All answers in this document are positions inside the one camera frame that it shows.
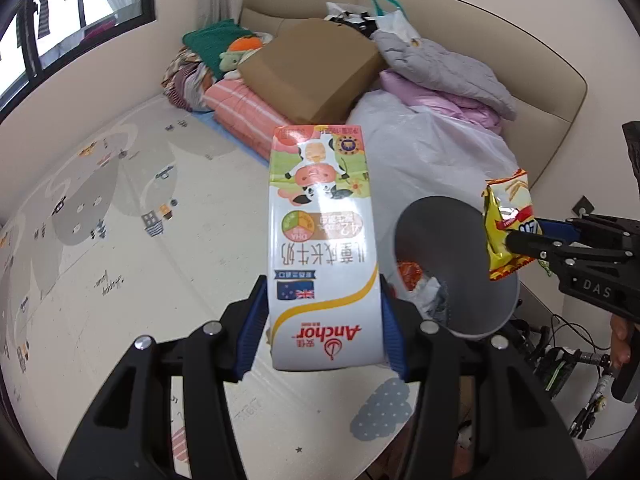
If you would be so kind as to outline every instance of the orange plush toy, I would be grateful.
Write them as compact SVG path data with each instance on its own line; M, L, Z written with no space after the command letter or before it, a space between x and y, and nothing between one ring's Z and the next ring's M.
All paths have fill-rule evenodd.
M254 50L262 46L262 41L258 36L243 36L238 38L232 44L229 45L227 52L238 52L240 50Z

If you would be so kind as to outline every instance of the white plastic bag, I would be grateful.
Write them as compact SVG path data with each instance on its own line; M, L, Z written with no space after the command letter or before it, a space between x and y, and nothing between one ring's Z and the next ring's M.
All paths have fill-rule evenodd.
M416 41L420 41L420 33L412 27L411 23L409 23L402 13L402 10L399 9L394 12L389 12L384 16L375 16L375 12L372 9L367 9L367 7L327 2L326 11L326 20L330 20L331 18L342 18L346 22L356 24L362 23L364 20L374 20L378 30L391 32L405 43L415 43ZM363 19L361 16L363 12L368 12L369 17Z
M367 150L380 271L409 300L394 240L402 212L427 196L448 196L482 211L486 181L511 176L518 163L493 132L429 108L416 113L388 92L365 94L348 124L362 128Z
M325 18L326 20L329 18L337 18L338 16L340 16L341 14L344 14L345 12L349 14L357 14L358 15L357 18L359 20L362 20L360 15L363 12L368 12L369 16L371 16L372 18L374 17L373 16L374 12L371 9L367 9L367 7L354 5L354 4L334 4L333 2L327 2L326 12L328 14L328 16Z
M418 46L420 33L413 28L409 20L402 13L402 10L395 10L384 16L376 16L376 25L382 32L391 32L405 43Z

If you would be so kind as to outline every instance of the window frame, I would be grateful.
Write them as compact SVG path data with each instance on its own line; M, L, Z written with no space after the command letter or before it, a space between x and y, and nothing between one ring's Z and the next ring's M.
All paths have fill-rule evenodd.
M86 54L91 49L156 19L154 0L140 0L141 12L139 16L135 16L126 22L119 23L115 27L111 27L100 34L83 41L78 46L73 47L69 52L53 61L49 66L43 68L40 62L34 33L34 5L35 3L33 0L21 0L18 5L16 13L18 15L17 28L21 40L20 47L24 58L25 73L20 76L16 82L9 86L6 91L9 91L15 86L19 86L19 82L23 81L25 77L28 81L4 104L0 100L0 124L2 124L6 117L14 111L16 107L24 101L29 94L31 94L31 92L69 63L75 61L78 57ZM80 5L81 0L78 0L78 13L79 16L83 17L84 9L82 9Z

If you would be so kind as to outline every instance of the wall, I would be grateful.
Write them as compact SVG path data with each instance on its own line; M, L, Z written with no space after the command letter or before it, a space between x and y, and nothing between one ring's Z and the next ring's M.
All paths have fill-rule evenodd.
M530 32L571 63L586 79L586 100L568 137L532 190L538 216L564 219L586 195L596 212L640 218L638 184L626 153L621 124L640 120L640 38L617 0L464 0ZM555 312L581 322L593 332L596 344L608 346L609 316L557 290L535 264L522 273L524 282ZM562 344L587 349L565 328ZM558 408L571 420L588 400L595 371L577 371L572 387L558 399ZM624 427L632 407L610 402L589 437ZM612 445L616 437L597 442Z
M79 57L0 124L0 223L44 171L117 115L161 92L164 70L195 28L196 0L156 0L156 20Z

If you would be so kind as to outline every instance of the human hand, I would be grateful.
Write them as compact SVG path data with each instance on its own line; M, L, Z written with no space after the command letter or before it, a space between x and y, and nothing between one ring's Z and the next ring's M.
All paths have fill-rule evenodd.
M611 365L614 368L622 368L631 360L631 348L627 343L629 335L634 330L634 324L626 319L611 316Z

